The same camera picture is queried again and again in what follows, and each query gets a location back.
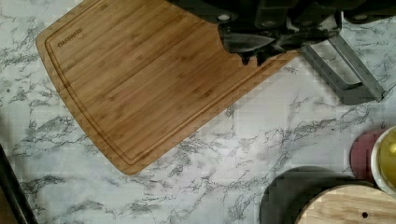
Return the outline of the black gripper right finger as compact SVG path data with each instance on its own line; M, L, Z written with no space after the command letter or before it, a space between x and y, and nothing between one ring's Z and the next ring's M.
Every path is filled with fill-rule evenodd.
M268 44L255 49L257 65L261 66L267 59L287 51L300 49L307 45L313 45L339 35L341 28L303 28L299 31L276 31L276 37Z

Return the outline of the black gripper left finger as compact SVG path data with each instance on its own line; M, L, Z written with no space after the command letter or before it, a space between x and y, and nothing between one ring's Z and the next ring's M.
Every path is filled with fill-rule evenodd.
M255 57L257 65L261 66L267 59L275 56L271 44L276 41L276 33L271 30L257 30L247 25L218 26L219 38L224 49L231 54L237 54L243 65L248 65Z

